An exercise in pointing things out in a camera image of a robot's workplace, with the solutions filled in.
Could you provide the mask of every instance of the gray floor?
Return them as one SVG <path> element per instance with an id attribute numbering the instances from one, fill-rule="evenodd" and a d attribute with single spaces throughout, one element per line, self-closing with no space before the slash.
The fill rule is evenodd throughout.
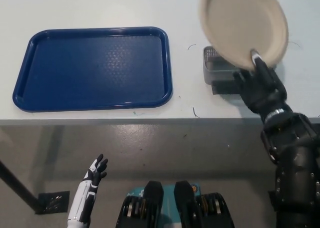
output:
<path id="1" fill-rule="evenodd" d="M 91 228 L 114 227 L 128 190 L 150 179 L 188 179 L 202 193 L 223 194 L 236 228 L 275 227 L 267 191 L 274 166 L 261 145 L 260 126 L 108 125 L 2 127 L 0 158 L 34 193 L 70 190 L 103 153 Z M 0 227 L 65 227 L 67 214 L 34 213 L 0 181 Z"/>

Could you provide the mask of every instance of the blue tray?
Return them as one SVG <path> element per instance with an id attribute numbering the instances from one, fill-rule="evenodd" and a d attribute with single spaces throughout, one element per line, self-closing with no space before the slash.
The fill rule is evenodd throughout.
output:
<path id="1" fill-rule="evenodd" d="M 29 41 L 13 101 L 31 112 L 146 108 L 172 91 L 161 29 L 47 30 Z"/>

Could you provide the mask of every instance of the robotic arm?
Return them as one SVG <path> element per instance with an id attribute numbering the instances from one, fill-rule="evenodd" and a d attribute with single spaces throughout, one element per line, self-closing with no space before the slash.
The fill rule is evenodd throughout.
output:
<path id="1" fill-rule="evenodd" d="M 102 161 L 103 157 L 102 154 L 99 155 L 92 163 L 78 186 L 68 216 L 68 228 L 89 228 L 90 226 L 90 216 L 95 204 L 98 185 L 107 175 L 104 171 L 108 160 Z"/>
<path id="2" fill-rule="evenodd" d="M 287 92 L 259 53 L 251 51 L 255 71 L 234 73 L 244 103 L 263 122 L 261 139 L 277 166 L 269 193 L 277 228 L 320 227 L 319 136 L 306 116 L 286 104 Z"/>

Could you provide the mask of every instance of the white plate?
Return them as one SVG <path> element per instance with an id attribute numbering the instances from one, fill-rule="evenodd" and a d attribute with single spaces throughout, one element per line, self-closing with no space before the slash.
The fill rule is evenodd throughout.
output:
<path id="1" fill-rule="evenodd" d="M 288 46 L 288 24 L 277 0 L 201 0 L 200 19 L 211 45 L 237 67 L 254 68 L 256 49 L 269 67 Z"/>

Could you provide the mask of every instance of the white robotic arm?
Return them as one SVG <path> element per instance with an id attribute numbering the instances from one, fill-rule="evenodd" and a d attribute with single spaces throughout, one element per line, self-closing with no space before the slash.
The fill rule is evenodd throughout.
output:
<path id="1" fill-rule="evenodd" d="M 67 228 L 89 228 L 98 185 L 101 179 L 107 175 L 104 171 L 107 168 L 108 160 L 102 161 L 103 157 L 103 154 L 99 155 L 79 184 L 69 212 Z"/>

